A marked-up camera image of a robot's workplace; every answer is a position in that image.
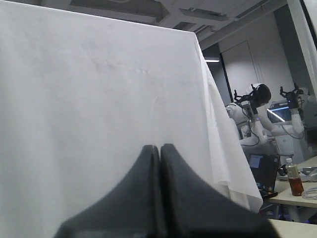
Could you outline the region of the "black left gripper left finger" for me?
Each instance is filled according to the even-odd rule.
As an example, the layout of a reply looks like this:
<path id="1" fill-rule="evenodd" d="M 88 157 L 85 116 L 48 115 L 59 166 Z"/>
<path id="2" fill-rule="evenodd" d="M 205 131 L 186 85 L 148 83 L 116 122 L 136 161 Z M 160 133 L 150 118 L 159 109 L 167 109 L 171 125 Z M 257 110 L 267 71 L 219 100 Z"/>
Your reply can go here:
<path id="1" fill-rule="evenodd" d="M 63 222 L 57 238 L 163 238 L 159 152 L 142 148 L 122 181 L 101 200 Z"/>

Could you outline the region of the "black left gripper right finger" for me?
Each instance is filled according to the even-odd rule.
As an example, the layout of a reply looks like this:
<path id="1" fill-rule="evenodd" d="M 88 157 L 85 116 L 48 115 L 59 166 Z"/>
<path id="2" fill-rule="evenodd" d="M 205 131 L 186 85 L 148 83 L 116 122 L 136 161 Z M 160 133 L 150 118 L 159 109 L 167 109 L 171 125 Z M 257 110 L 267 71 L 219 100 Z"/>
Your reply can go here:
<path id="1" fill-rule="evenodd" d="M 269 220 L 234 203 L 200 178 L 174 145 L 160 150 L 160 182 L 169 238 L 277 238 Z"/>

